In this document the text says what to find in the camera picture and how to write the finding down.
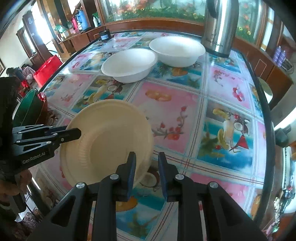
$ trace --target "green bowl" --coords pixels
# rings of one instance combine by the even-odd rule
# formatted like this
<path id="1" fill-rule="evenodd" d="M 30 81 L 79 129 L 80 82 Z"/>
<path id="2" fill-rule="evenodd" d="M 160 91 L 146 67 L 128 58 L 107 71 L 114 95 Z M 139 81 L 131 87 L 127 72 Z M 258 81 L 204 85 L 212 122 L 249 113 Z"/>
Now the green bowl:
<path id="1" fill-rule="evenodd" d="M 13 127 L 35 125 L 43 106 L 37 94 L 38 91 L 33 89 L 23 98 L 15 113 Z"/>

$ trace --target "blue bottle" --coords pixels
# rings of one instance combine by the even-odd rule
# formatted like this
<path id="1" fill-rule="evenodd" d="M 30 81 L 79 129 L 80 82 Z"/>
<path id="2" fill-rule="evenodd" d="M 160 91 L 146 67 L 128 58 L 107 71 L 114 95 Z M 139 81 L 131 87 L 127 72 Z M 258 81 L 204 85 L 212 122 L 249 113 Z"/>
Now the blue bottle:
<path id="1" fill-rule="evenodd" d="M 85 30 L 85 29 L 87 29 L 89 27 L 88 24 L 87 24 L 87 21 L 86 21 L 83 10 L 79 11 L 79 13 L 77 14 L 77 19 L 81 24 L 82 30 Z"/>
<path id="2" fill-rule="evenodd" d="M 281 52 L 281 54 L 279 55 L 279 58 L 278 58 L 278 60 L 277 60 L 277 62 L 276 62 L 276 64 L 278 65 L 278 67 L 281 67 L 281 65 L 282 65 L 282 63 L 284 62 L 285 58 L 286 58 L 286 51 L 283 50 L 283 51 Z"/>
<path id="3" fill-rule="evenodd" d="M 277 62 L 279 55 L 281 54 L 281 46 L 278 46 L 276 48 L 276 51 L 274 52 L 274 57 L 272 58 L 273 62 Z"/>

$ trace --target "purple container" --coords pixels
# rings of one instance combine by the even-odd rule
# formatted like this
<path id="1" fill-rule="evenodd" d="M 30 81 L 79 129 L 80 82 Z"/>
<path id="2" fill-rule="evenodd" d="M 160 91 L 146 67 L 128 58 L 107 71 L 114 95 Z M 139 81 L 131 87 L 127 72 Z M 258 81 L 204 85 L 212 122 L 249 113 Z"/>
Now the purple container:
<path id="1" fill-rule="evenodd" d="M 286 58 L 286 51 L 283 50 L 283 51 L 281 52 L 281 54 L 279 55 L 279 58 L 278 58 L 278 60 L 277 60 L 277 62 L 276 62 L 276 64 L 278 65 L 278 67 L 281 67 L 281 65 L 282 65 L 282 63 L 284 62 L 285 58 Z"/>
<path id="2" fill-rule="evenodd" d="M 281 46 L 278 46 L 276 48 L 276 51 L 274 52 L 274 57 L 272 58 L 273 62 L 277 62 L 279 55 L 281 54 Z"/>

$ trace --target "metal screw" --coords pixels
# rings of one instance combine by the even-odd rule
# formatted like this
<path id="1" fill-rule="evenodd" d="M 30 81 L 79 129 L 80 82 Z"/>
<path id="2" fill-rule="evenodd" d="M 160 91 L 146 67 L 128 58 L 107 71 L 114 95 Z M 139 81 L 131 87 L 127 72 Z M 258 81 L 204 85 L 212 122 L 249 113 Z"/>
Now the metal screw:
<path id="1" fill-rule="evenodd" d="M 184 175 L 182 175 L 182 174 L 177 174 L 177 175 L 175 176 L 175 178 L 176 178 L 177 180 L 183 180 L 183 179 L 184 179 Z"/>
<path id="2" fill-rule="evenodd" d="M 82 182 L 76 184 L 76 187 L 79 189 L 84 188 L 84 186 L 85 186 L 85 183 L 82 183 Z"/>
<path id="3" fill-rule="evenodd" d="M 210 182 L 210 187 L 211 188 L 217 188 L 218 187 L 218 183 L 216 183 L 216 182 Z"/>
<path id="4" fill-rule="evenodd" d="M 117 175 L 117 174 L 111 174 L 110 175 L 110 179 L 111 180 L 116 180 L 116 179 L 118 179 L 119 178 L 119 176 Z"/>

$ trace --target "human hand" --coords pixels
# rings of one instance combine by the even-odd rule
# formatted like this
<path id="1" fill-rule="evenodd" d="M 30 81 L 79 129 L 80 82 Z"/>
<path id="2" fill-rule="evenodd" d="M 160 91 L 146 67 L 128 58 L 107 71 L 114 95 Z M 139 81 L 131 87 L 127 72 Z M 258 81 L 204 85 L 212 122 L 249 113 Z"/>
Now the human hand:
<path id="1" fill-rule="evenodd" d="M 24 194 L 27 193 L 27 185 L 31 182 L 32 174 L 30 171 L 24 170 L 20 173 L 20 185 L 12 184 L 10 182 L 0 180 L 0 201 L 9 202 L 8 196 L 15 196 L 22 191 Z"/>

